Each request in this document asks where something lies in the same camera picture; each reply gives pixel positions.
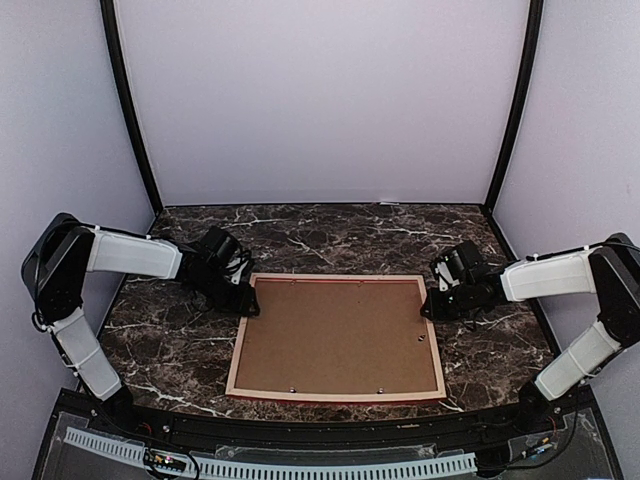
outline marble tabletop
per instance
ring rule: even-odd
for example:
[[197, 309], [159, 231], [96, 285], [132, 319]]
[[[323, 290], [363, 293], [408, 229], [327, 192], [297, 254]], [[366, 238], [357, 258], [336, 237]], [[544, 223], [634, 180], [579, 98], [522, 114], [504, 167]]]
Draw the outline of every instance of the marble tabletop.
[[[210, 226], [253, 251], [256, 272], [422, 274], [462, 240], [504, 262], [495, 236], [469, 205], [255, 205], [167, 208], [152, 229], [186, 242]], [[138, 405], [200, 415], [298, 422], [441, 415], [517, 401], [518, 388], [552, 354], [526, 304], [496, 308], [478, 329], [436, 325], [448, 398], [435, 405], [309, 405], [225, 396], [238, 316], [206, 311], [179, 284], [130, 277], [101, 334], [103, 348]]]

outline cable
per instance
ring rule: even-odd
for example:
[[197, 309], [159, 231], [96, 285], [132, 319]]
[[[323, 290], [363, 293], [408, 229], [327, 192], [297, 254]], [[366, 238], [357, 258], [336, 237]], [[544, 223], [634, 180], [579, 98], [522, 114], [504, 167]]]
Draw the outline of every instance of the cable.
[[594, 243], [593, 245], [586, 245], [584, 247], [570, 248], [568, 250], [562, 250], [560, 252], [545, 253], [544, 255], [539, 255], [537, 257], [528, 255], [525, 258], [530, 262], [534, 262], [534, 261], [540, 261], [540, 260], [547, 260], [549, 258], [557, 257], [559, 255], [566, 255], [568, 253], [576, 253], [576, 252], [582, 252], [584, 250], [591, 250], [593, 248], [598, 248], [598, 247], [623, 247], [628, 250], [640, 252], [640, 247], [637, 247], [635, 245], [630, 245], [628, 243], [622, 243], [622, 242], [604, 241], [604, 242]]
[[575, 407], [575, 411], [573, 413], [573, 426], [571, 427], [571, 433], [569, 434], [569, 438], [567, 438], [567, 441], [564, 443], [564, 445], [562, 445], [561, 447], [559, 447], [556, 450], [556, 453], [553, 455], [553, 457], [550, 457], [548, 459], [546, 459], [544, 462], [542, 463], [538, 463], [537, 465], [525, 465], [525, 466], [515, 466], [515, 467], [507, 467], [507, 470], [534, 470], [536, 468], [540, 468], [540, 467], [544, 467], [545, 465], [549, 465], [551, 462], [553, 462], [556, 458], [558, 458], [560, 455], [562, 455], [564, 453], [564, 451], [569, 447], [569, 445], [571, 444], [571, 441], [573, 440], [573, 437], [576, 434], [576, 429], [577, 429], [577, 425], [578, 425], [578, 412], [580, 411], [579, 406], [578, 406], [578, 393], [576, 392], [576, 407]]
[[144, 443], [145, 448], [147, 448], [149, 450], [151, 450], [151, 448], [147, 445], [147, 442], [151, 441], [151, 442], [156, 442], [158, 444], [164, 445], [165, 447], [170, 448], [171, 450], [180, 452], [181, 454], [183, 454], [186, 457], [188, 457], [189, 460], [191, 461], [191, 463], [193, 464], [193, 468], [195, 470], [194, 480], [199, 480], [200, 479], [200, 465], [198, 465], [198, 462], [196, 461], [194, 456], [191, 454], [191, 452], [185, 450], [183, 447], [179, 447], [178, 445], [174, 445], [171, 442], [167, 442], [165, 440], [160, 440], [158, 438], [151, 437], [149, 435], [142, 435], [142, 434], [139, 434], [139, 433], [130, 432], [130, 431], [125, 430], [124, 428], [120, 427], [119, 425], [117, 425], [111, 419], [109, 414], [104, 411], [104, 409], [102, 408], [102, 405], [100, 404], [100, 400], [93, 394], [91, 389], [84, 383], [82, 378], [81, 377], [78, 377], [78, 378], [80, 379], [80, 382], [82, 383], [82, 386], [84, 387], [85, 392], [87, 392], [89, 397], [91, 397], [93, 399], [97, 412], [102, 416], [102, 418], [104, 420], [107, 421], [107, 423], [109, 425], [111, 425], [113, 428], [115, 428], [121, 434], [124, 434], [127, 437], [131, 437], [133, 439], [140, 440], [141, 442]]
[[503, 463], [501, 465], [482, 465], [482, 464], [477, 464], [476, 466], [478, 467], [478, 471], [535, 470], [536, 468], [544, 467], [545, 465], [548, 465], [551, 462], [553, 462], [554, 460], [556, 460], [569, 447], [569, 445], [571, 444], [571, 441], [573, 440], [573, 437], [575, 436], [575, 433], [576, 433], [576, 427], [578, 425], [578, 413], [580, 411], [580, 408], [579, 408], [580, 407], [580, 402], [579, 402], [578, 390], [577, 389], [576, 389], [576, 392], [575, 392], [575, 396], [576, 396], [576, 404], [575, 404], [575, 407], [574, 407], [573, 426], [571, 427], [571, 433], [567, 437], [566, 442], [556, 450], [556, 453], [552, 457], [550, 457], [547, 460], [545, 460], [544, 462], [538, 463], [536, 465], [525, 465], [525, 466], [520, 466], [520, 467], [517, 466], [517, 465], [513, 466], [513, 464], [515, 464], [517, 462], [525, 460], [526, 458], [530, 458], [530, 457], [523, 457], [522, 455], [520, 455], [520, 456], [514, 458], [513, 460], [510, 460], [509, 462]]

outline cork board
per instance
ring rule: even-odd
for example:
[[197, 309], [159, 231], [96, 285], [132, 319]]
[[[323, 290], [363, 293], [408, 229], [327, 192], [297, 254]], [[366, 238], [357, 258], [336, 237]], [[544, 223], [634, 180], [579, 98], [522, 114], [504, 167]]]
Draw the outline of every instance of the cork board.
[[227, 395], [386, 403], [446, 397], [421, 276], [253, 274]]

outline black cable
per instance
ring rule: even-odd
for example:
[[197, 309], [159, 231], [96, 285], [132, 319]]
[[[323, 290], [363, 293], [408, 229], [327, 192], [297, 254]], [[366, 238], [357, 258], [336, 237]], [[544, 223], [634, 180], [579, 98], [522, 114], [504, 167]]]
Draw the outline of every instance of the black cable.
[[466, 319], [460, 318], [460, 323], [462, 323], [462, 325], [464, 325], [464, 327], [470, 332], [475, 332], [476, 330], [478, 330], [476, 319], [478, 318], [478, 315], [480, 315], [481, 311], [482, 307], [477, 309], [472, 315], [470, 314]]
[[577, 389], [576, 389], [576, 392], [575, 392], [575, 396], [576, 396], [576, 404], [575, 404], [575, 407], [574, 407], [573, 426], [571, 427], [571, 433], [567, 437], [566, 442], [560, 448], [558, 448], [556, 450], [555, 454], [552, 457], [550, 457], [547, 460], [545, 460], [544, 462], [538, 463], [536, 465], [525, 465], [525, 466], [520, 466], [520, 467], [519, 466], [513, 466], [513, 464], [515, 464], [517, 462], [520, 462], [522, 460], [525, 460], [526, 458], [529, 458], [529, 457], [518, 456], [518, 457], [514, 458], [513, 460], [510, 460], [509, 462], [503, 463], [501, 465], [476, 464], [476, 466], [478, 467], [478, 471], [535, 470], [537, 468], [544, 467], [545, 465], [549, 465], [551, 462], [556, 460], [569, 447], [569, 445], [571, 444], [571, 441], [573, 440], [573, 437], [575, 436], [575, 433], [576, 433], [576, 429], [577, 429], [576, 427], [578, 425], [578, 413], [580, 411], [580, 402], [579, 402], [579, 396], [578, 396], [578, 390]]
[[559, 255], [566, 255], [568, 253], [582, 252], [582, 251], [585, 250], [585, 248], [587, 250], [591, 250], [592, 248], [597, 248], [597, 247], [618, 247], [618, 248], [619, 247], [623, 247], [623, 248], [626, 248], [628, 250], [633, 250], [633, 251], [636, 251], [636, 252], [640, 252], [640, 247], [637, 247], [635, 245], [630, 245], [628, 243], [621, 243], [621, 242], [605, 241], [605, 242], [594, 243], [593, 245], [587, 245], [586, 247], [576, 247], [576, 248], [570, 248], [568, 250], [562, 250], [560, 252], [545, 253], [544, 255], [538, 255], [537, 257], [533, 257], [531, 255], [528, 255], [525, 258], [530, 262], [540, 261], [540, 260], [547, 260], [549, 258], [557, 257]]
[[84, 387], [85, 392], [87, 392], [87, 394], [89, 395], [89, 397], [91, 397], [93, 399], [93, 402], [95, 404], [96, 410], [97, 412], [102, 416], [102, 418], [104, 420], [107, 421], [107, 423], [109, 425], [111, 425], [113, 428], [115, 428], [116, 430], [118, 430], [121, 434], [125, 435], [126, 437], [130, 437], [133, 439], [137, 439], [140, 440], [141, 442], [144, 443], [145, 448], [150, 449], [150, 447], [147, 445], [147, 442], [156, 442], [160, 445], [164, 445], [167, 448], [170, 448], [173, 451], [178, 451], [180, 452], [182, 455], [185, 455], [189, 458], [189, 460], [191, 461], [191, 463], [193, 464], [193, 468], [195, 470], [195, 477], [194, 480], [199, 480], [200, 479], [200, 465], [198, 465], [198, 462], [196, 461], [196, 459], [194, 458], [194, 456], [191, 454], [191, 452], [185, 450], [182, 447], [179, 447], [178, 445], [174, 445], [171, 442], [167, 442], [165, 440], [160, 440], [159, 438], [155, 438], [155, 437], [151, 437], [149, 435], [142, 435], [139, 433], [135, 433], [135, 432], [130, 432], [128, 430], [125, 430], [124, 428], [120, 427], [118, 424], [116, 424], [111, 417], [109, 416], [109, 414], [107, 412], [104, 411], [104, 409], [102, 408], [102, 405], [100, 404], [100, 399], [98, 399], [94, 393], [91, 391], [91, 389], [87, 386], [87, 384], [82, 380], [81, 377], [78, 377], [80, 379], [80, 382], [82, 383], [82, 386]]
[[564, 451], [569, 447], [569, 445], [571, 444], [571, 441], [573, 440], [573, 437], [576, 434], [576, 430], [577, 430], [577, 425], [578, 425], [578, 412], [580, 411], [579, 408], [579, 402], [578, 402], [578, 392], [576, 392], [576, 406], [575, 406], [575, 411], [573, 413], [573, 426], [571, 427], [571, 433], [569, 434], [569, 438], [567, 438], [567, 441], [564, 443], [564, 445], [562, 445], [562, 447], [558, 448], [558, 450], [556, 450], [555, 454], [553, 455], [553, 457], [548, 458], [547, 460], [545, 460], [542, 463], [538, 463], [537, 465], [525, 465], [525, 466], [515, 466], [515, 467], [507, 467], [507, 470], [534, 470], [536, 468], [540, 468], [540, 467], [544, 467], [545, 465], [549, 465], [551, 462], [553, 462], [556, 458], [558, 458], [560, 455], [562, 455], [564, 453]]

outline ventilated white strip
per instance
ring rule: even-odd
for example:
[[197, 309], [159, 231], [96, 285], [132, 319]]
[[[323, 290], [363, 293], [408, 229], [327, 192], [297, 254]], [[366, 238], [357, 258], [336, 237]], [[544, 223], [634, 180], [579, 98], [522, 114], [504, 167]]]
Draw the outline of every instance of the ventilated white strip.
[[[144, 468], [144, 446], [126, 443], [76, 428], [67, 428], [65, 443], [127, 465]], [[300, 467], [227, 462], [194, 455], [200, 466], [200, 478], [241, 480], [422, 480], [446, 478], [476, 472], [475, 454], [466, 453], [444, 458], [381, 465]], [[181, 478], [194, 478], [193, 464], [188, 464]], [[158, 467], [159, 471], [172, 472]]]

